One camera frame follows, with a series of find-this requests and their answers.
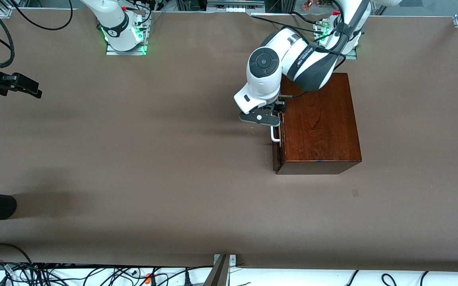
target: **brown tabletop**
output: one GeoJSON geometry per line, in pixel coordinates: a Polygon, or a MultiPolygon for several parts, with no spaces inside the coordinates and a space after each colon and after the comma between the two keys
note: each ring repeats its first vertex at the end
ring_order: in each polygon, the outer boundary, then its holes
{"type": "MultiPolygon", "coordinates": [[[[25,12],[49,27],[69,13],[25,12]]],[[[61,31],[6,22],[5,71],[43,98],[0,96],[0,193],[20,202],[0,242],[34,261],[195,265],[227,252],[252,267],[458,270],[450,18],[369,18],[358,60],[338,71],[363,162],[338,176],[275,175],[269,128],[238,120],[233,94],[269,23],[167,13],[148,55],[122,57],[104,55],[87,9],[61,31]]]]}

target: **wooden box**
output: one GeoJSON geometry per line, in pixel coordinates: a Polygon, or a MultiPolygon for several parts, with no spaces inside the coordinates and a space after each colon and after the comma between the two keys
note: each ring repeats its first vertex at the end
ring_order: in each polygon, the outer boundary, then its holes
{"type": "MultiPolygon", "coordinates": [[[[281,93],[302,90],[285,76],[281,93]]],[[[273,143],[277,174],[340,174],[361,162],[360,142],[346,73],[334,73],[317,92],[286,100],[280,143],[273,143]]]]}

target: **cable connector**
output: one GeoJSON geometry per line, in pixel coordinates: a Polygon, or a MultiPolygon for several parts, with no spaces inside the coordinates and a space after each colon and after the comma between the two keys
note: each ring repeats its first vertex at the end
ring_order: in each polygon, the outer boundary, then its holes
{"type": "Polygon", "coordinates": [[[192,282],[190,281],[190,275],[188,273],[188,268],[185,268],[185,286],[192,286],[192,282]]]}

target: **gray floor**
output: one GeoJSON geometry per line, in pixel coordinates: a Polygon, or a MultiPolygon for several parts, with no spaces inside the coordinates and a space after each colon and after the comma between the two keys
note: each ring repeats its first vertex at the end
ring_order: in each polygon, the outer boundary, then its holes
{"type": "Polygon", "coordinates": [[[453,16],[455,14],[458,14],[458,0],[403,0],[400,5],[390,7],[384,13],[388,16],[453,16]]]}

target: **white handle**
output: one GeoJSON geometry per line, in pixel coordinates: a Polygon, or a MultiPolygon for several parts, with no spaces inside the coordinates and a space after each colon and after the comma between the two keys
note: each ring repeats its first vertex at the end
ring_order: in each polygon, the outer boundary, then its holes
{"type": "Polygon", "coordinates": [[[275,138],[275,135],[273,134],[273,126],[270,126],[270,132],[271,132],[271,141],[279,143],[280,138],[275,138]]]}

